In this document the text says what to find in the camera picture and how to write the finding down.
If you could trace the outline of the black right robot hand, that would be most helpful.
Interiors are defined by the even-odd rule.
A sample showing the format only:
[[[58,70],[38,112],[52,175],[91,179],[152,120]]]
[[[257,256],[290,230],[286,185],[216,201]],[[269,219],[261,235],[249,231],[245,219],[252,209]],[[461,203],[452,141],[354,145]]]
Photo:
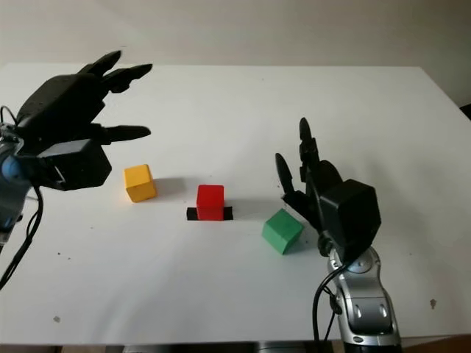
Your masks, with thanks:
[[[275,155],[277,174],[284,191],[282,200],[299,213],[318,232],[317,247],[323,257],[329,255],[333,242],[327,236],[322,225],[320,196],[334,186],[342,183],[336,167],[327,160],[319,158],[316,139],[306,118],[301,118],[300,125],[300,179],[305,183],[305,192],[295,190],[289,167],[279,153]]]

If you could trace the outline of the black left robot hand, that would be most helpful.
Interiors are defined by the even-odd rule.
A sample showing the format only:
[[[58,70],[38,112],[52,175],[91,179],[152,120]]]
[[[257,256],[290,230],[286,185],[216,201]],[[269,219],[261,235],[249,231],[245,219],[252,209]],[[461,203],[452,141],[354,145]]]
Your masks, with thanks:
[[[114,69],[121,51],[112,51],[75,74],[46,80],[18,111],[16,132],[24,141],[22,151],[39,154],[56,143],[92,139],[109,145],[151,134],[145,126],[103,127],[93,120],[105,107],[109,93],[122,93],[133,80],[152,70],[152,64]]]

